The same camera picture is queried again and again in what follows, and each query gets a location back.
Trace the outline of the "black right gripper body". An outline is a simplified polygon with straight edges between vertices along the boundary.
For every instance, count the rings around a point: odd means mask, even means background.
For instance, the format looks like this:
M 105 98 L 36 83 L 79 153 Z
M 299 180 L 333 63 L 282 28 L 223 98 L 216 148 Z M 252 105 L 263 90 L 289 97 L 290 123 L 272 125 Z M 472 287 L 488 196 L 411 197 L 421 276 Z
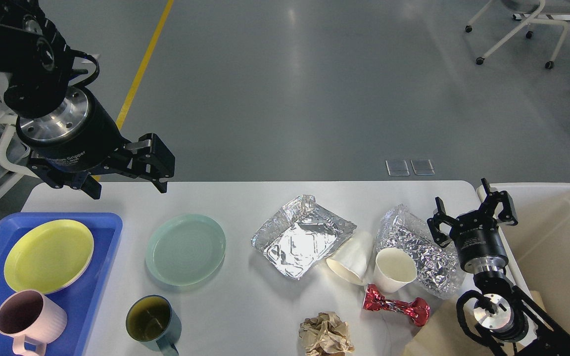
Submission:
M 467 273 L 504 269 L 509 263 L 493 215 L 468 212 L 451 229 L 461 268 Z

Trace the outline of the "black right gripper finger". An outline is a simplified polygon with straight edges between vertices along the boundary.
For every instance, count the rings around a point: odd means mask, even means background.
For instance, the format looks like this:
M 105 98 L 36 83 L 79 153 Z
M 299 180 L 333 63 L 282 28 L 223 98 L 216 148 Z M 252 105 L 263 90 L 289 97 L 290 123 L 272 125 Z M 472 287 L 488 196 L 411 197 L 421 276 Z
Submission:
M 491 185 L 486 178 L 481 179 L 482 188 L 486 196 L 478 208 L 478 212 L 491 225 L 498 226 L 501 224 L 516 226 L 518 225 L 518 217 L 513 204 L 513 199 L 507 191 L 493 191 Z
M 440 248 L 445 248 L 450 245 L 450 243 L 453 243 L 455 248 L 460 248 L 462 246 L 462 222 L 459 219 L 446 214 L 445 205 L 440 197 L 435 198 L 435 204 L 436 212 L 434 212 L 434 215 L 427 220 L 427 225 L 434 242 Z M 441 230 L 442 224 L 450 227 L 450 231 L 448 233 Z

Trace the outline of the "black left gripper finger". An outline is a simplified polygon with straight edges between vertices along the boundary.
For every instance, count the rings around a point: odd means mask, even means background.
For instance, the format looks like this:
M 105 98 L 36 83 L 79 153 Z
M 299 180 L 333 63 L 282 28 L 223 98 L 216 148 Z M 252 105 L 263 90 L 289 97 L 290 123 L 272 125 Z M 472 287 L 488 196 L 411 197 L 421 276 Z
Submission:
M 127 142 L 109 155 L 109 171 L 128 178 L 142 178 L 161 193 L 175 174 L 176 158 L 163 140 L 147 133 L 137 142 Z
M 101 198 L 101 184 L 87 171 L 64 172 L 52 166 L 44 158 L 29 158 L 27 167 L 54 189 L 68 186 L 71 189 L 85 192 L 94 200 Z

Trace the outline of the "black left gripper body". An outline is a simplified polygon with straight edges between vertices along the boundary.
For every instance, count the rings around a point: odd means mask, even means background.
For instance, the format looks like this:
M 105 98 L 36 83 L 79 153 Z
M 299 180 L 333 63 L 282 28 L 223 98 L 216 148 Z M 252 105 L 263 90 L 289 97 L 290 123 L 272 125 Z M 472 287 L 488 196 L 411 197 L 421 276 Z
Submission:
M 64 172 L 90 171 L 129 143 L 86 87 L 68 87 L 62 103 L 37 119 L 18 118 L 19 138 Z

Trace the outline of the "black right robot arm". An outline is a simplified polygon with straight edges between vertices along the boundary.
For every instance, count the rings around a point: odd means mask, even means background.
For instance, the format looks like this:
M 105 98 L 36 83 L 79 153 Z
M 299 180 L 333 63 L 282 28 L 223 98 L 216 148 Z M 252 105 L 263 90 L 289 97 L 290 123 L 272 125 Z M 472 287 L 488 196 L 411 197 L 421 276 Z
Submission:
M 441 248 L 455 246 L 461 269 L 473 276 L 475 289 L 463 293 L 456 303 L 457 320 L 463 333 L 495 356 L 504 356 L 504 343 L 515 346 L 536 326 L 536 338 L 516 356 L 570 356 L 570 334 L 555 322 L 505 274 L 509 257 L 498 228 L 518 224 L 513 199 L 507 191 L 491 189 L 482 178 L 485 199 L 461 216 L 446 214 L 436 197 L 436 212 L 427 225 Z

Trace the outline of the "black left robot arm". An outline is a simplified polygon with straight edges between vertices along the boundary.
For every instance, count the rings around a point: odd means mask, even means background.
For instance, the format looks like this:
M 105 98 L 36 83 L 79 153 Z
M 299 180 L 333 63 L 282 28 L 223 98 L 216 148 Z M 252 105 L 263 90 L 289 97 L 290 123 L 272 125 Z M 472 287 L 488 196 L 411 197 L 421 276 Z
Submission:
M 27 168 L 50 187 L 66 185 L 97 200 L 95 176 L 120 174 L 167 191 L 176 158 L 154 133 L 136 142 L 88 90 L 97 59 L 72 49 L 36 0 L 0 0 L 0 73 L 10 74 L 3 101 L 30 148 Z

